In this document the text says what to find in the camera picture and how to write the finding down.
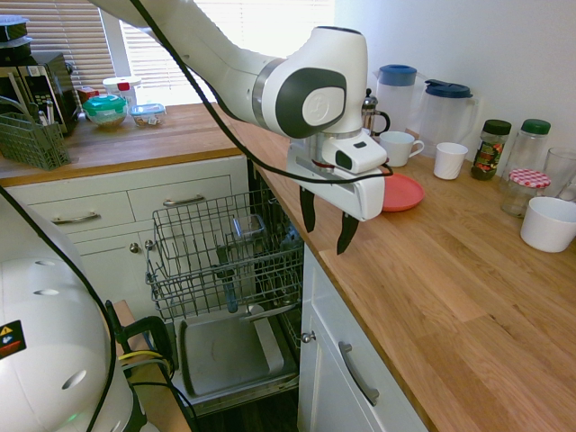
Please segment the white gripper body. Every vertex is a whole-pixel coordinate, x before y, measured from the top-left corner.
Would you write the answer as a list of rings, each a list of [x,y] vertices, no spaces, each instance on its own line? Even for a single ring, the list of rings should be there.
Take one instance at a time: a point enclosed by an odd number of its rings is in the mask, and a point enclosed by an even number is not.
[[[383,209],[385,180],[378,168],[353,175],[339,167],[321,168],[302,154],[289,154],[286,169],[297,176],[328,180],[327,184],[296,183],[359,221],[368,221]]]

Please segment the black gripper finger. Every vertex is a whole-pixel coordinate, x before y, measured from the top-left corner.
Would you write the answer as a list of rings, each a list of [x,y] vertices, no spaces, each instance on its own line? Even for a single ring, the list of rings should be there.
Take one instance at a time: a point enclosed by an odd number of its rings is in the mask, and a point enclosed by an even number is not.
[[[301,214],[305,229],[308,233],[314,231],[316,212],[314,208],[315,194],[304,187],[300,187]]]
[[[341,219],[341,232],[339,234],[337,240],[337,254],[343,254],[349,244],[351,243],[354,235],[356,234],[356,230],[359,225],[359,220],[354,218],[353,216],[343,213]]]

